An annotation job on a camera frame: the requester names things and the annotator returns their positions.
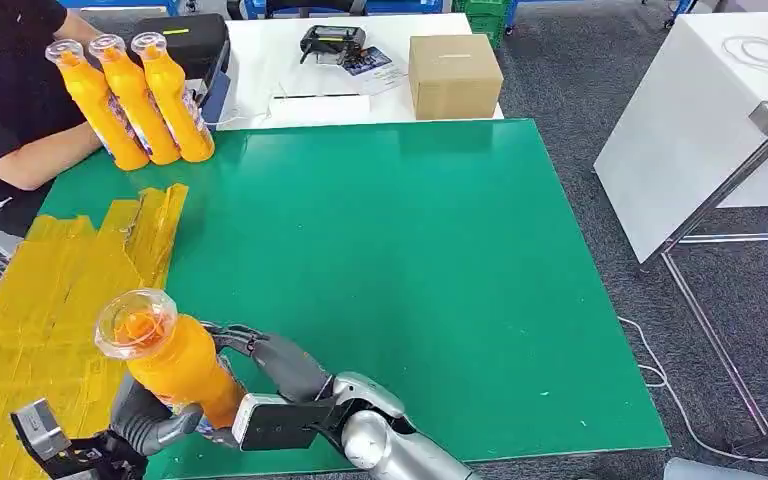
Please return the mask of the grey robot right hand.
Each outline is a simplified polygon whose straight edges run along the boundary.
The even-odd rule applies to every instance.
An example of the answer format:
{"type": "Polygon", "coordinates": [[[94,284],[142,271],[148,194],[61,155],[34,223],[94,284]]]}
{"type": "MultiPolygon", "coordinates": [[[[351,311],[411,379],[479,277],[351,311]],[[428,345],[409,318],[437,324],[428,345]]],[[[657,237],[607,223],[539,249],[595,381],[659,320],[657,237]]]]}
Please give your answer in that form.
{"type": "Polygon", "coordinates": [[[212,336],[218,353],[231,348],[251,359],[285,400],[306,403],[330,396],[333,375],[293,341],[245,325],[201,325],[212,336]]]}

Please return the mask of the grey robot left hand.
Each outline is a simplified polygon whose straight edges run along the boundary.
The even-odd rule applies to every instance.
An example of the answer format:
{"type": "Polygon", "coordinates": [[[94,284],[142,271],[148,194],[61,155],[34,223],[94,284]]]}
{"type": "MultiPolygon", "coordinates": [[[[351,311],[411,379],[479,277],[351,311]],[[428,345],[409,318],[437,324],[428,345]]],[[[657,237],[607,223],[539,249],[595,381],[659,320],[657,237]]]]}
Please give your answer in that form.
{"type": "Polygon", "coordinates": [[[110,427],[137,453],[152,456],[193,433],[202,417],[198,403],[173,413],[126,371],[113,400],[110,427]]]}

